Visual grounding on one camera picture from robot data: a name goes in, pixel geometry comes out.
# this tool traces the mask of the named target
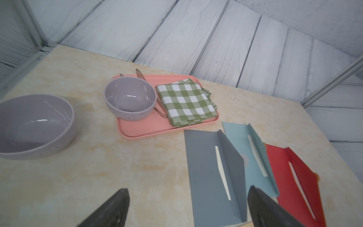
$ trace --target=marble table surface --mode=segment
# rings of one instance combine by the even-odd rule
[[[79,224],[120,188],[130,192],[126,226],[193,226],[183,131],[127,140],[103,100],[112,76],[173,74],[58,45],[4,100],[35,93],[68,100],[78,134],[62,152],[38,160],[0,159],[0,226]],[[363,223],[363,185],[297,102],[200,80],[222,121],[251,123],[261,139],[290,147],[320,175],[328,226]]]

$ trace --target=metal rod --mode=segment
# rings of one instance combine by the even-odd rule
[[[323,95],[328,93],[331,89],[335,88],[337,85],[342,83],[346,78],[350,77],[357,71],[363,68],[363,55],[357,58],[354,62],[349,64],[345,69],[339,72],[334,78],[328,81],[324,86],[321,86],[316,91],[311,93],[308,97],[306,97],[302,102],[301,105],[304,108],[309,107],[313,104],[316,100],[321,98]]]

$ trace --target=pink tray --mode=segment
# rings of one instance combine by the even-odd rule
[[[184,79],[192,79],[194,82],[197,82],[200,84],[199,80],[195,78],[194,76],[190,75],[144,75],[147,82],[149,82],[152,86],[156,87],[160,84],[169,84],[173,82],[177,82]],[[159,110],[161,110],[161,107],[156,103],[155,105]],[[138,138],[144,138],[149,137],[152,135],[159,135],[162,133],[168,133],[171,131],[176,130],[183,130],[188,129],[194,126],[199,125],[205,125],[210,124],[213,122],[216,122],[218,120],[219,116],[213,117],[211,119],[205,120],[203,123],[186,126],[186,127],[173,127],[170,124],[169,119],[162,118],[159,114],[157,114],[155,111],[152,111],[149,116],[146,118],[139,120],[139,121],[125,121],[120,118],[117,119],[117,126],[118,130],[121,133],[121,135],[128,139],[138,139]]]

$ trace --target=gray bowl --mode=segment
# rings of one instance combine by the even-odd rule
[[[0,157],[43,158],[63,150],[76,134],[74,110],[47,94],[20,96],[0,103]]]
[[[104,93],[107,107],[118,118],[138,121],[154,109],[156,91],[147,81],[137,77],[118,77],[110,81]]]

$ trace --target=wooden plank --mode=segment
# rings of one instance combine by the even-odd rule
[[[363,143],[332,143],[340,156],[363,183]]]
[[[260,15],[230,1],[192,75],[236,87]]]
[[[0,64],[17,67],[35,52],[15,19],[8,1],[0,1]]]
[[[15,71],[14,67],[0,63],[0,84],[3,79]]]
[[[262,16],[237,87],[273,95],[287,27]]]
[[[363,109],[313,107],[306,111],[334,142],[363,142]]]
[[[314,39],[306,97],[342,71],[350,61],[346,53]]]
[[[176,0],[106,0],[61,44],[133,61]]]
[[[311,106],[363,109],[363,86],[338,85]]]
[[[363,73],[357,73],[348,77],[342,84],[363,86]]]
[[[48,41],[61,41],[102,0],[28,0]]]
[[[311,37],[289,29],[274,96],[296,102],[305,98],[312,44]]]
[[[179,0],[135,63],[190,74],[225,0]]]

